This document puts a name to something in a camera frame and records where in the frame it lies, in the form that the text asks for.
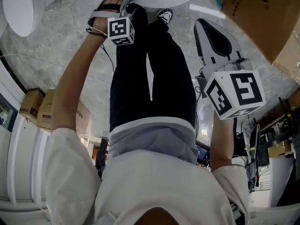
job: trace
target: white t-shirt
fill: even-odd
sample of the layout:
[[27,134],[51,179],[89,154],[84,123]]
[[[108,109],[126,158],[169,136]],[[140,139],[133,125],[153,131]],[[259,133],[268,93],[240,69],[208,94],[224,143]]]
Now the white t-shirt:
[[55,225],[133,225],[154,207],[179,225],[248,222],[246,170],[224,166],[213,173],[175,157],[136,150],[109,160],[101,183],[76,132],[51,135],[46,170],[47,207]]

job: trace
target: leg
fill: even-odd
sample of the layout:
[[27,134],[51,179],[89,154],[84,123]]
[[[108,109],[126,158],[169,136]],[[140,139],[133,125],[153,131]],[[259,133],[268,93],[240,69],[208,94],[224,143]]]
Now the leg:
[[149,25],[148,56],[154,73],[155,116],[177,117],[195,127],[196,95],[181,48],[162,19]]
[[150,92],[146,69],[147,49],[144,34],[148,26],[145,9],[137,7],[132,25],[135,43],[117,46],[117,67],[110,96],[110,132],[117,126],[145,118],[150,113]]

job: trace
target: floor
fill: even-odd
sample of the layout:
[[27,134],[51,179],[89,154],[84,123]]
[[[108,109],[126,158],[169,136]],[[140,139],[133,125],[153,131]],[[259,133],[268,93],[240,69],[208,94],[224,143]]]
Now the floor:
[[[6,57],[9,65],[27,89],[35,87],[40,87],[45,91],[55,89],[65,67],[87,35],[85,31],[87,19],[100,1],[57,0],[46,8],[41,23],[27,37],[19,37],[9,27],[7,28],[0,39],[0,49],[3,54],[22,53],[46,61],[21,55]],[[222,25],[238,40],[244,57],[251,60],[254,69],[257,69],[261,75],[267,104],[252,113],[250,119],[253,117],[259,119],[278,103],[278,97],[287,98],[298,87],[293,79],[272,67],[235,24],[220,16],[207,17],[203,13],[193,11],[189,9],[190,4],[219,9],[215,0],[191,0],[174,8],[174,18],[169,25],[170,33],[183,50],[192,78],[199,74],[199,69],[202,67],[197,56],[193,25],[196,19],[204,17]],[[106,41],[105,46],[115,61],[115,45]],[[147,66],[151,90],[153,74],[150,66]],[[105,53],[99,50],[92,62],[81,95],[81,101],[92,114],[93,136],[108,136],[109,92],[112,76],[111,63]],[[200,99],[198,109],[201,124],[199,139],[209,144],[213,109],[207,98]],[[247,117],[240,120],[248,123]]]

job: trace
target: white wall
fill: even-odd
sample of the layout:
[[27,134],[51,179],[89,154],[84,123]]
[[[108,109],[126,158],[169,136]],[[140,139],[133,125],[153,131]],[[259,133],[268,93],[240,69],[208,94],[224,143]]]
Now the white wall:
[[43,168],[42,168],[42,183],[41,183],[41,198],[46,199],[46,191],[45,191],[45,174],[46,174],[46,166],[47,166],[47,156],[49,154],[50,149],[50,137],[48,137],[45,147],[44,153],[44,161],[43,161]]
[[256,191],[250,194],[250,207],[269,207],[270,190]]
[[249,225],[292,225],[300,216],[300,203],[274,208],[250,208]]
[[293,157],[270,158],[270,207],[277,206],[285,187],[289,181],[293,169]]
[[260,182],[265,182],[265,181],[270,181],[270,169],[267,168],[267,171],[262,171],[259,173],[259,181]]
[[24,122],[15,157],[15,196],[18,200],[31,200],[31,170],[38,128]]

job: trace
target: sneaker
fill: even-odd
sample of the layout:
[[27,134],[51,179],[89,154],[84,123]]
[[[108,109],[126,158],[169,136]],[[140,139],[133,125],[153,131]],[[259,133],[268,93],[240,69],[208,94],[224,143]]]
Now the sneaker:
[[158,15],[156,16],[156,19],[162,19],[164,20],[164,22],[166,24],[169,24],[170,21],[172,20],[173,18],[173,9],[171,8],[164,8],[163,10],[161,10]]

